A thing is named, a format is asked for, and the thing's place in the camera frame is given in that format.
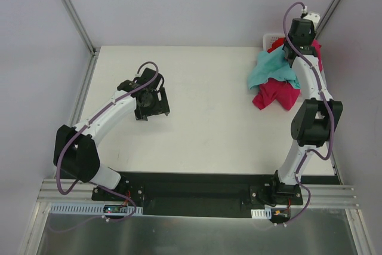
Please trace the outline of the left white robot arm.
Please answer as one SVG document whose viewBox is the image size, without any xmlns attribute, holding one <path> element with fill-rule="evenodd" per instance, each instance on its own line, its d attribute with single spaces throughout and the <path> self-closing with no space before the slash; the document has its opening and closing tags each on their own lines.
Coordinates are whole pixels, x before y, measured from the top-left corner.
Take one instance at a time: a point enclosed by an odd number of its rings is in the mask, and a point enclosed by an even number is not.
<svg viewBox="0 0 382 255">
<path fill-rule="evenodd" d="M 70 127 L 62 125 L 56 133 L 53 163 L 56 185 L 62 195 L 61 174 L 72 176 L 75 182 L 92 183 L 105 190 L 114 201 L 127 192 L 127 180 L 119 172 L 101 163 L 98 146 L 122 119 L 133 113 L 138 121 L 150 116 L 169 115 L 170 106 L 164 87 L 164 76 L 156 64 L 143 63 L 132 80 L 121 82 L 111 98 L 89 118 Z"/>
</svg>

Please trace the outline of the magenta t shirt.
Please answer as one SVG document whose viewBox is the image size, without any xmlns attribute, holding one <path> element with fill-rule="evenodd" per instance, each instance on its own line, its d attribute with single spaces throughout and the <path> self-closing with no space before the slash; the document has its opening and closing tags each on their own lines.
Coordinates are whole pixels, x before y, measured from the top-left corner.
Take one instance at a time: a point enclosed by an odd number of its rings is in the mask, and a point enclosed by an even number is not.
<svg viewBox="0 0 382 255">
<path fill-rule="evenodd" d="M 275 41 L 267 52 L 271 53 L 278 47 L 283 47 L 284 40 L 285 38 L 280 38 Z M 300 95 L 300 89 L 293 88 L 291 84 L 286 81 L 280 82 L 272 78 L 265 84 L 261 84 L 254 88 L 258 89 L 258 93 L 253 98 L 252 103 L 260 110 L 268 107 L 275 100 L 279 102 L 285 110 L 291 110 Z"/>
</svg>

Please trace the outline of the teal t shirt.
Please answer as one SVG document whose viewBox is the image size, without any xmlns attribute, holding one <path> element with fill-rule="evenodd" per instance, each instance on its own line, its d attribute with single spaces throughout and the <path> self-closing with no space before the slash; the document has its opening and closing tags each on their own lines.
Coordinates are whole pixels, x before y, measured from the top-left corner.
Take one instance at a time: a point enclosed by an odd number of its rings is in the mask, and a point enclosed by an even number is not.
<svg viewBox="0 0 382 255">
<path fill-rule="evenodd" d="M 295 89 L 300 89 L 297 75 L 285 60 L 285 52 L 278 47 L 271 53 L 261 51 L 257 56 L 257 63 L 247 79 L 248 89 L 265 84 L 270 78 L 280 82 L 288 82 Z"/>
</svg>

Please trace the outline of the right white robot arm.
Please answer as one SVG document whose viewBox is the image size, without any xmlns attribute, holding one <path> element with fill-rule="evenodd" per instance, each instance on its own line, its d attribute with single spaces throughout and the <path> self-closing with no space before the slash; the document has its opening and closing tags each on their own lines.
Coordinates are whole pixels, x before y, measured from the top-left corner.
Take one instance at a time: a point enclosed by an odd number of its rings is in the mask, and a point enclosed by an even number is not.
<svg viewBox="0 0 382 255">
<path fill-rule="evenodd" d="M 297 76 L 304 101 L 291 123 L 292 146 L 269 188 L 272 205 L 302 204 L 302 172 L 325 143 L 332 151 L 334 132 L 343 111 L 342 102 L 333 99 L 324 83 L 318 52 L 313 46 L 319 21 L 319 14 L 303 13 L 293 19 L 285 33 L 285 60 Z"/>
</svg>

